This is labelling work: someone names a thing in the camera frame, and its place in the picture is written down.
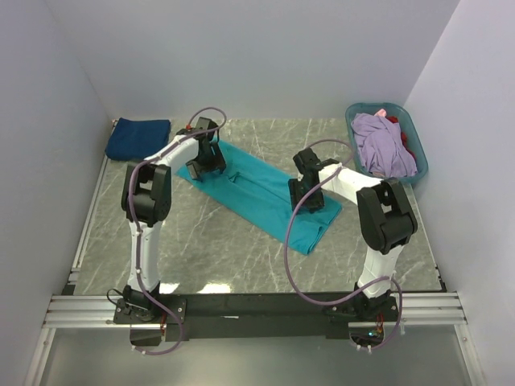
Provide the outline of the teal t-shirt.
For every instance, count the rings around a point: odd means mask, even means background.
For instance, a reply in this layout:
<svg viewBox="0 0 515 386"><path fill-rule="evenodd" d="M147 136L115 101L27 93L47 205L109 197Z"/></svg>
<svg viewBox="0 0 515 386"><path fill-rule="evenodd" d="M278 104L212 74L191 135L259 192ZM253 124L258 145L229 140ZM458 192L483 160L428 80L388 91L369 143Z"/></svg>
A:
<svg viewBox="0 0 515 386"><path fill-rule="evenodd" d="M223 173L207 173L195 181L183 166L175 174L283 242L293 212L288 187L290 176L228 142L220 142L220 149L226 161ZM327 196L322 209L312 214L299 210L288 246L304 255L310 254L341 210L341 203Z"/></svg>

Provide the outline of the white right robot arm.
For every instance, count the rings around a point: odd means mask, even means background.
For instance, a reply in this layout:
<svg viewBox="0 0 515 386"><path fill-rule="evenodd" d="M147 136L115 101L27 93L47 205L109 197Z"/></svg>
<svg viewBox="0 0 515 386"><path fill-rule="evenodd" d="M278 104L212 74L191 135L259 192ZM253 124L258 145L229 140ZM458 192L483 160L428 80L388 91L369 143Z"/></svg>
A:
<svg viewBox="0 0 515 386"><path fill-rule="evenodd" d="M393 275L401 251L418 231L418 222L406 192L397 179L369 177L333 161L306 166L302 176L288 181L293 210L284 240L288 280L297 295L318 306L337 306L357 297L353 301L354 314L361 320L370 321L381 312L381 300L395 283ZM361 235L367 244L365 263L356 289L334 301L319 301L302 293L288 264L288 244L295 216L302 207L310 212L321 209L323 190L356 205Z"/></svg>

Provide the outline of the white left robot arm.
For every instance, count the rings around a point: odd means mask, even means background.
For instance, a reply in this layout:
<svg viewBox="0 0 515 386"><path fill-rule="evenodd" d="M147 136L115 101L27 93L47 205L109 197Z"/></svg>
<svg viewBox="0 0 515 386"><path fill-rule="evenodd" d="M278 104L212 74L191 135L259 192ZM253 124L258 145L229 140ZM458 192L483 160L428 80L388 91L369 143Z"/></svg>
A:
<svg viewBox="0 0 515 386"><path fill-rule="evenodd" d="M127 167L122 210L130 226L131 267L122 293L141 322L153 322L161 312L157 257L160 231L171 210L172 174L184 166L200 181L206 173L223 172L225 159L215 135L214 129L194 134L183 129L170 144Z"/></svg>

